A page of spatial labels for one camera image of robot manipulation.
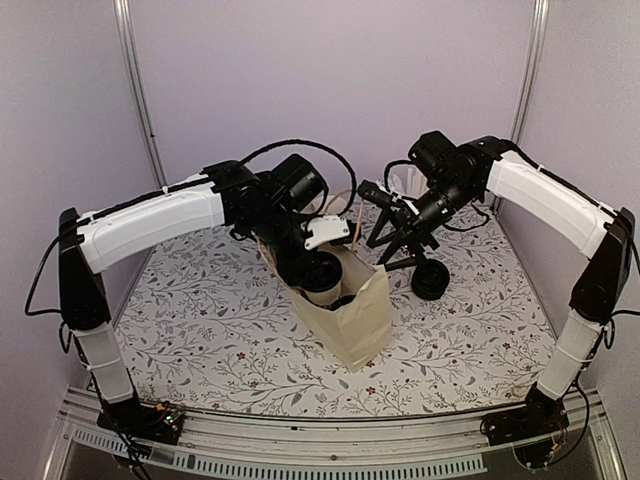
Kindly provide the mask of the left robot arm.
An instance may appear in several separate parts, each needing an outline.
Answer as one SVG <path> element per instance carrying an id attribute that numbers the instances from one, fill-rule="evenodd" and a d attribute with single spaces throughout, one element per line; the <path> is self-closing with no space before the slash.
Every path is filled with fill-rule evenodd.
<path id="1" fill-rule="evenodd" d="M 196 175 L 115 206 L 59 216 L 58 234 L 46 249 L 58 254 L 60 315 L 75 337 L 111 419 L 128 434 L 148 426 L 111 326 L 102 273 L 121 260 L 188 233 L 229 227 L 235 238 L 259 240 L 276 255 L 277 271 L 293 287 L 331 289 L 340 264 L 323 260 L 320 247 L 355 238 L 342 213 L 306 209 L 326 199 L 327 182 L 314 165 L 292 154 L 269 171 L 248 165 L 276 148 L 305 146 L 325 152 L 344 167 L 334 149 L 311 140 L 287 139 L 261 147 L 241 160 L 207 166 Z"/>

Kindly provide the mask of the stack of black lids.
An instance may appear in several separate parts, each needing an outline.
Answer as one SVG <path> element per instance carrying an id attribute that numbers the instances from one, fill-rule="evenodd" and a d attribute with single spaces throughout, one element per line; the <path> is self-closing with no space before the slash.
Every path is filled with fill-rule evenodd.
<path id="1" fill-rule="evenodd" d="M 422 300 L 439 300 L 450 283 L 450 273 L 439 260 L 428 259 L 418 265 L 411 278 L 413 293 Z"/>

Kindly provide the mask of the kraft paper bag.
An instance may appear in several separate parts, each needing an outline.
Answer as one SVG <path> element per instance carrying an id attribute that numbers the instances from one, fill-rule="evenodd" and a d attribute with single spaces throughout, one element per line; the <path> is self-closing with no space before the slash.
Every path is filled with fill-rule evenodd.
<path id="1" fill-rule="evenodd" d="M 331 246 L 342 264 L 341 297 L 355 299 L 337 310 L 311 303 L 300 287 L 287 287 L 292 309 L 298 319 L 351 372 L 361 370 L 391 341 L 392 307 L 385 268 L 365 262 L 356 252 L 356 243 Z"/>

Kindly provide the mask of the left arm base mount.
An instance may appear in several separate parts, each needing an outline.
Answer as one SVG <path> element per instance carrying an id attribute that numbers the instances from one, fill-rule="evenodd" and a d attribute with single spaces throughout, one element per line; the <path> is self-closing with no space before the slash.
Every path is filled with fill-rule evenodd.
<path id="1" fill-rule="evenodd" d="M 184 409 L 168 401 L 144 405 L 132 398 L 108 403 L 101 400 L 97 425 L 122 436 L 177 445 L 184 424 Z"/>

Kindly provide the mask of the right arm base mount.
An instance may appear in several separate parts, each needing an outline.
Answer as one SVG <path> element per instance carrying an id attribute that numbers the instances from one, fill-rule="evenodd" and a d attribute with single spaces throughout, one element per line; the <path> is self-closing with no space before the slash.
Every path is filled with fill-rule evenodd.
<path id="1" fill-rule="evenodd" d="M 568 426 L 562 400 L 530 392 L 522 407 L 485 415 L 480 432 L 491 446 L 524 441 L 514 455 L 522 466 L 534 470 L 552 463 L 565 443 Z"/>

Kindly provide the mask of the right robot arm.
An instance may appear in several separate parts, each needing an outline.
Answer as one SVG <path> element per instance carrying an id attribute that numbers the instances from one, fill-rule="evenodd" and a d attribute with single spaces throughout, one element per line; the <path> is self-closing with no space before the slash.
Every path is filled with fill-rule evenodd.
<path id="1" fill-rule="evenodd" d="M 405 199 L 377 182 L 364 181 L 358 195 L 380 208 L 367 244 L 384 246 L 379 261 L 389 269 L 421 266 L 424 249 L 438 248 L 434 231 L 486 194 L 515 204 L 566 238 L 588 263 L 575 283 L 569 313 L 550 360 L 531 387 L 536 398 L 517 415 L 517 427 L 537 436 L 552 424 L 559 401 L 588 363 L 610 322 L 629 277 L 635 218 L 614 210 L 534 162 L 515 143 L 485 136 L 454 145 L 442 132 L 425 133 L 408 161 L 427 179 L 426 192 Z"/>

